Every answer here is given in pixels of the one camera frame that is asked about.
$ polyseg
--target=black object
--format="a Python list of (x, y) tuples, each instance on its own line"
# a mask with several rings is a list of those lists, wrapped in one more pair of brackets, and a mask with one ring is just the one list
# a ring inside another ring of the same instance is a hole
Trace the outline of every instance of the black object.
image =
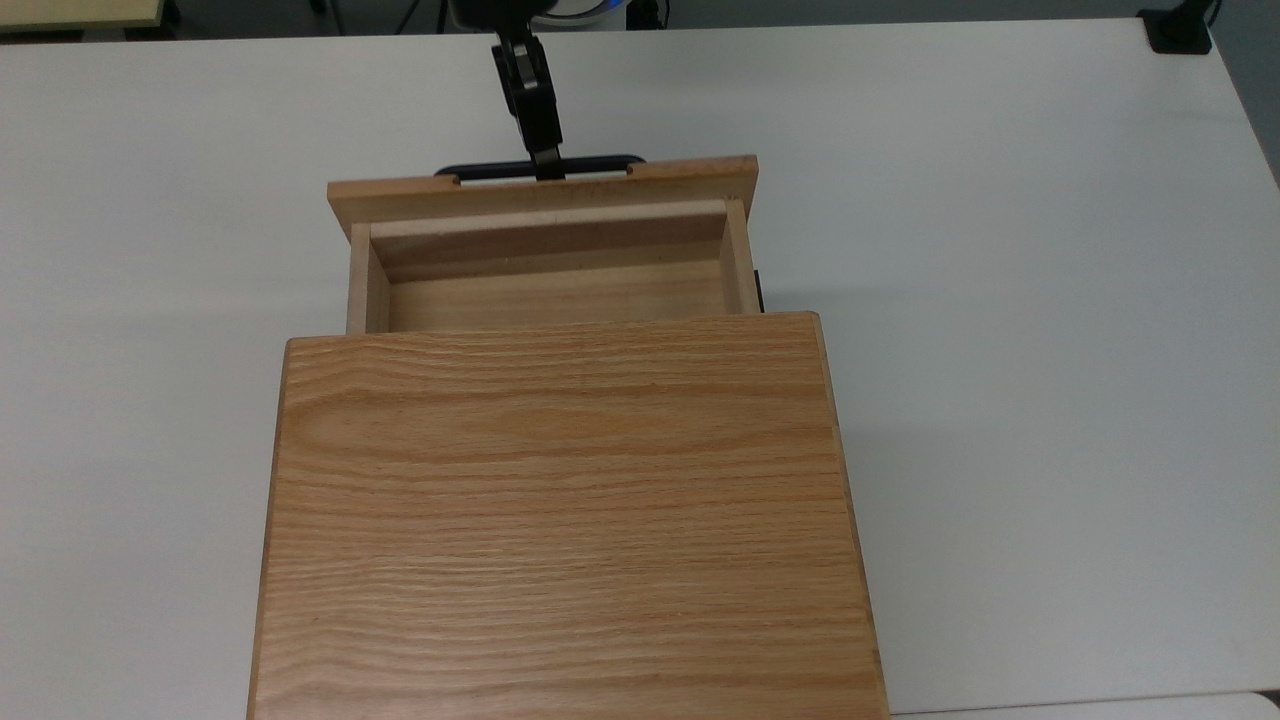
[(448, 0), (440, 0), (440, 13), (435, 15), (435, 35), (444, 35), (444, 20), (449, 17)]
[[(398, 26), (396, 26), (396, 35), (401, 35), (401, 33), (404, 32), (404, 26), (408, 24), (408, 19), (413, 17), (413, 13), (417, 10), (417, 5), (422, 0), (413, 0), (412, 3), (410, 3), (408, 10), (404, 10), (404, 17), (401, 18), (401, 23)], [(440, 5), (444, 5), (444, 4), (445, 4), (444, 0), (440, 0)]]
[(333, 8), (333, 24), (338, 26), (338, 35), (347, 35), (347, 23), (342, 19), (342, 8), (338, 6), (338, 0), (329, 0), (329, 6)]
[(631, 0), (627, 4), (627, 29), (666, 29), (658, 13), (658, 0)]
[(165, 22), (172, 26), (182, 24), (182, 10), (178, 9), (178, 3), (174, 0), (164, 0), (164, 5), (160, 6), (160, 22)]
[(558, 20), (558, 22), (566, 22), (566, 23), (573, 23), (573, 24), (580, 24), (580, 23), (581, 24), (590, 24), (590, 23), (594, 23), (595, 20), (603, 18), (604, 15), (608, 15), (613, 10), (617, 10), (618, 5), (626, 5), (626, 1), (625, 0), (603, 0), (603, 1), (596, 3), (594, 6), (588, 8), (586, 10), (584, 10), (581, 13), (557, 13), (557, 12), (554, 12), (556, 8), (552, 8), (552, 12), (543, 13), (543, 19), (547, 19), (547, 20)]
[(83, 42), (83, 29), (24, 29), (0, 32), (0, 45), (33, 45), (40, 42)]
[[(584, 173), (621, 173), (627, 165), (644, 163), (636, 155), (593, 155), (590, 158), (566, 158), (561, 161), (561, 168), (566, 174), (577, 176)], [(449, 165), (435, 170), (438, 176), (458, 176), (462, 181), (477, 179), (504, 179), (504, 178), (531, 178), (538, 176), (538, 169), (532, 163), (481, 163), (476, 165)]]
[(1172, 10), (1139, 10), (1147, 26), (1147, 41), (1161, 55), (1208, 55), (1213, 41), (1204, 13), (1215, 0), (1185, 0)]
[(556, 0), (449, 0), (449, 4), (460, 26), (498, 33), (493, 60), (507, 97), (507, 110), (516, 118), (532, 160), (534, 176), (562, 179), (564, 167), (559, 143), (564, 138), (556, 110), (556, 88), (543, 44), (529, 27), (534, 15), (550, 9)]

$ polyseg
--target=wood grain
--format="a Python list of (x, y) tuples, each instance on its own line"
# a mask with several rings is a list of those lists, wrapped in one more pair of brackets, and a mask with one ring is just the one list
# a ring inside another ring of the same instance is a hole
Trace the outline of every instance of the wood grain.
[(507, 275), (714, 258), (723, 200), (374, 223), (390, 281)]
[(347, 334), (390, 331), (390, 281), (369, 240), (369, 224), (351, 232), (351, 275), (347, 292)]
[(401, 282), (390, 288), (393, 332), (724, 314), (724, 290), (716, 260)]
[(748, 213), (759, 165), (754, 155), (639, 163), (626, 176), (549, 182), (461, 184), (454, 176), (329, 183), (329, 205), (347, 237), (358, 223), (547, 211), (584, 206), (737, 197)]
[(812, 314), (292, 341), (251, 719), (887, 717), (828, 392)]
[(741, 200), (726, 202), (724, 231), (719, 242), (724, 310), (731, 315), (763, 313), (755, 291), (755, 265), (746, 240), (746, 210)]

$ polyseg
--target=open drawer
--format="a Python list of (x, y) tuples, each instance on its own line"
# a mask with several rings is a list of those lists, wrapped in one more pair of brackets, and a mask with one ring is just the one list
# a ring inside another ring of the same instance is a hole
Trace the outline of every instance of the open drawer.
[(347, 333), (759, 313), (756, 172), (746, 156), (549, 183), (330, 183), (351, 240)]

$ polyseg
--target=table surface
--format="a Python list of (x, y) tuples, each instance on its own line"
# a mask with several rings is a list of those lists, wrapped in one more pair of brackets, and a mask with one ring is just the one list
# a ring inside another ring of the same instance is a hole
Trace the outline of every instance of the table surface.
[[(1137, 20), (547, 38), (566, 152), (756, 152), (895, 712), (1280, 685), (1280, 192)], [(517, 159), (481, 37), (0, 47), (0, 705), (239, 717), (330, 179)]]
[(1280, 720), (1280, 708), (1260, 694), (1162, 697), (993, 710), (897, 715), (899, 720)]

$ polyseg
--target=black cable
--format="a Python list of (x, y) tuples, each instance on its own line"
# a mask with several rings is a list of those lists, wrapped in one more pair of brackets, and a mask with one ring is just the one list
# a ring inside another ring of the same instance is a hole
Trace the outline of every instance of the black cable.
[(421, 1), (422, 0), (413, 0), (413, 3), (410, 4), (408, 10), (404, 13), (404, 17), (401, 19), (401, 24), (396, 27), (396, 35), (401, 35), (402, 32), (404, 32), (404, 26), (408, 24), (408, 19), (413, 17), (413, 10), (417, 10), (417, 4), (421, 3)]
[(329, 6), (333, 8), (333, 24), (338, 26), (338, 35), (347, 35), (347, 24), (342, 22), (342, 9), (338, 8), (338, 0), (329, 0)]

